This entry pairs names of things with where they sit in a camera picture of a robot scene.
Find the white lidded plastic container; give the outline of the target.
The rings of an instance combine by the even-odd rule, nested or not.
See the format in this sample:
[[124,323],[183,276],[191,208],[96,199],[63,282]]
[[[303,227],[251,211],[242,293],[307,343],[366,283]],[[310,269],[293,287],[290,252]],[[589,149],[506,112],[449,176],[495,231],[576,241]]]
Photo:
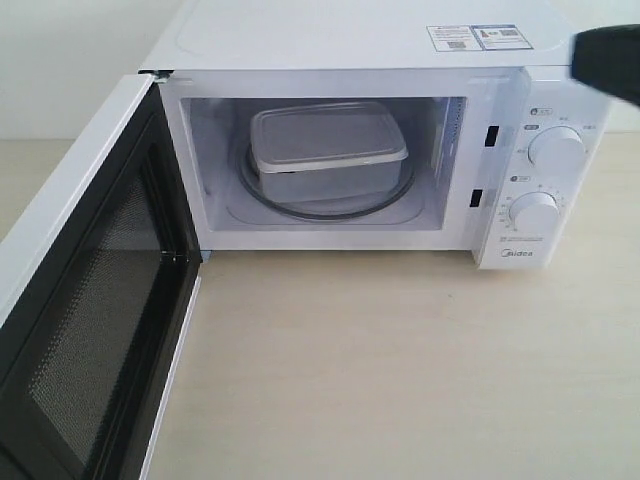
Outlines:
[[409,156],[394,117],[371,101],[261,111],[250,146],[260,192],[276,203],[388,192]]

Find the white microwave door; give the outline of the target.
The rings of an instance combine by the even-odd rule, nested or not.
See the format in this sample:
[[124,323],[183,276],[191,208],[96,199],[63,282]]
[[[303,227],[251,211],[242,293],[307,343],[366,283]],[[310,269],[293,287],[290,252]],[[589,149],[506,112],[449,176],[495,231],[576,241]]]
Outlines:
[[1,244],[1,475],[142,479],[202,258],[154,74],[123,77]]

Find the white microwave oven body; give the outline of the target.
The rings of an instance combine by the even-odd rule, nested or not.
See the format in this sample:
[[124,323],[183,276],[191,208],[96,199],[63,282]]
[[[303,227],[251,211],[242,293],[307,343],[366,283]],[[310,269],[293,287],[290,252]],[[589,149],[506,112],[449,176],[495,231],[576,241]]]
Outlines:
[[[514,24],[531,50],[438,52],[427,26]],[[571,23],[545,1],[189,1],[141,65],[159,78],[205,255],[220,251],[464,251],[482,269],[551,260],[602,138],[601,93],[570,77]],[[273,211],[241,184],[251,120],[265,110],[378,102],[416,178],[373,215],[315,222]],[[586,147],[572,171],[528,158],[566,126]],[[553,230],[516,230],[509,208],[546,192]]]

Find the glass turntable plate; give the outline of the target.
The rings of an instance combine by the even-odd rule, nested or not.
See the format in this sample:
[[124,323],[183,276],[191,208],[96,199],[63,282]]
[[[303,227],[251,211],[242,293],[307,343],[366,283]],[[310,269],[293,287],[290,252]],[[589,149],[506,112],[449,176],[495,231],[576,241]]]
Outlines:
[[260,177],[253,153],[247,151],[237,162],[237,175],[245,190],[267,208],[283,215],[305,221],[340,222],[373,215],[393,205],[411,189],[416,169],[410,160],[391,166],[356,166],[340,168],[337,173],[327,170],[285,175],[284,186],[292,197],[276,201],[269,197]]

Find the lower white timer knob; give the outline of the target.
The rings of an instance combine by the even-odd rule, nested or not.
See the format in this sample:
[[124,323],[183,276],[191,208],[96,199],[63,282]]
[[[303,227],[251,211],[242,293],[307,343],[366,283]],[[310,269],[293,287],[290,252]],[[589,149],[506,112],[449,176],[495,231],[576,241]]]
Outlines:
[[531,192],[517,198],[509,208],[509,219],[516,230],[544,233],[559,220],[555,199],[546,192]]

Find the warning label sticker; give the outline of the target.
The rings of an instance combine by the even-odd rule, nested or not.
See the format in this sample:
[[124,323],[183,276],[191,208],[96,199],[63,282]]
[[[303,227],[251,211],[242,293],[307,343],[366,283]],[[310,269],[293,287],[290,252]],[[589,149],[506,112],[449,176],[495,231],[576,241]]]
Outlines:
[[514,24],[440,25],[426,30],[438,52],[531,50]]

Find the upper white control knob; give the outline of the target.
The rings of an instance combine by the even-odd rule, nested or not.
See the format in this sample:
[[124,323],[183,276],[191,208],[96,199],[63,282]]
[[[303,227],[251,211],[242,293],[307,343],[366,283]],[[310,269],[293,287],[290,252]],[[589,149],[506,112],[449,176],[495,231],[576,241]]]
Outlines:
[[538,134],[528,146],[530,163],[540,171],[578,169],[586,160],[586,147],[572,128],[558,126]]

